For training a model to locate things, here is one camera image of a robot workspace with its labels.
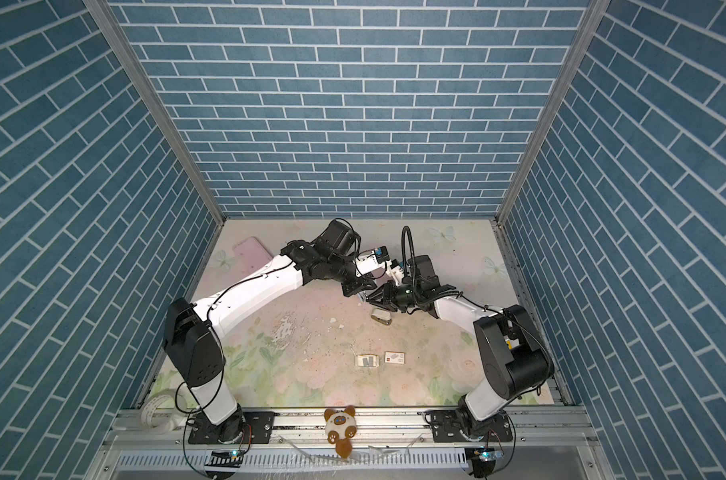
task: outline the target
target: brick wall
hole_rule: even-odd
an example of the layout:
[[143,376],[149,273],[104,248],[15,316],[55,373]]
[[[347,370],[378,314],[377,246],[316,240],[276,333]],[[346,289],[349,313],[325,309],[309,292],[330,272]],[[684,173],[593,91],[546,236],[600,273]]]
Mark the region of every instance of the brick wall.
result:
[[237,3],[111,2],[229,216],[490,218],[588,0]]
[[211,216],[80,0],[0,0],[0,475],[83,475]]
[[726,2],[612,1],[507,231],[614,472],[726,478]]

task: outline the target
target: plush toy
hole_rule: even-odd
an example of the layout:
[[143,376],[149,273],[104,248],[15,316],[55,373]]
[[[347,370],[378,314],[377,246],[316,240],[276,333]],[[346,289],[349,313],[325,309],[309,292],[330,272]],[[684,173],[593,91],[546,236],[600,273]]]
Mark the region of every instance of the plush toy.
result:
[[355,408],[350,405],[341,412],[327,408],[323,416],[325,417],[325,434],[329,443],[336,446],[336,452],[340,457],[347,458],[352,453],[350,438],[358,432],[358,427],[355,426]]

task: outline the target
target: metal mounting plate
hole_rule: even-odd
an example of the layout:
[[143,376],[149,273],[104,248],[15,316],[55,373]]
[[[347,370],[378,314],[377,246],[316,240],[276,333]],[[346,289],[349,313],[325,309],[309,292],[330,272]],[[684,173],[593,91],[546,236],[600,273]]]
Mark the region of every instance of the metal mounting plate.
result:
[[[461,431],[459,427],[459,421],[457,419],[454,410],[432,410],[429,412],[431,419],[431,431],[432,439],[435,443],[455,443],[455,442],[467,442],[467,437]],[[489,430],[493,430],[499,438],[491,435],[491,432],[487,433],[482,439],[482,442],[486,440],[489,442],[511,442],[512,441],[512,429],[510,423],[501,415],[497,416],[498,419],[494,420],[489,425]]]
[[[270,436],[272,435],[272,423],[275,421],[274,412],[244,412],[243,418],[245,424],[251,426],[252,444],[263,445],[269,443]],[[199,413],[191,419],[193,423],[188,428],[188,443],[190,445],[216,445],[217,438],[219,437],[216,432],[216,426],[211,425],[208,418],[202,413]],[[235,441],[240,443],[240,436],[235,437]]]

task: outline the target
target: small white box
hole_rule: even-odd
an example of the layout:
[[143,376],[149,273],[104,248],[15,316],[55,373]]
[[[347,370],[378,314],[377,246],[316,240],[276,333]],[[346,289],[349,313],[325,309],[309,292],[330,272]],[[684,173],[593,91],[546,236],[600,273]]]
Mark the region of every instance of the small white box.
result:
[[358,355],[355,358],[355,364],[357,366],[377,367],[377,366],[379,366],[379,356],[378,355]]
[[385,352],[385,363],[403,365],[406,363],[406,354],[403,352]]

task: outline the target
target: floral mat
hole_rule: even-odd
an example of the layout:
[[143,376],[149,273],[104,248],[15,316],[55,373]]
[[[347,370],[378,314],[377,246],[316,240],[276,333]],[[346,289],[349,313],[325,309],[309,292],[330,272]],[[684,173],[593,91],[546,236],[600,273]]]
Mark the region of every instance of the floral mat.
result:
[[[483,221],[410,220],[418,254],[430,255],[441,283],[471,299],[509,306],[517,302],[491,226]],[[230,220],[217,241],[195,298],[242,278],[251,266],[237,248],[255,236],[271,253],[289,240],[311,241],[324,220]],[[385,245],[400,257],[403,220],[357,220],[363,250]],[[474,336],[425,312],[393,314],[390,326],[371,319],[371,306],[344,298],[339,284],[314,280],[243,320],[223,339],[225,380],[244,407],[456,405],[483,378]],[[385,351],[404,352],[405,364],[385,363]],[[357,355],[379,356],[379,367],[358,367]],[[151,394],[182,379],[166,359]],[[189,407],[194,402],[186,394]],[[540,396],[516,403],[551,404]]]

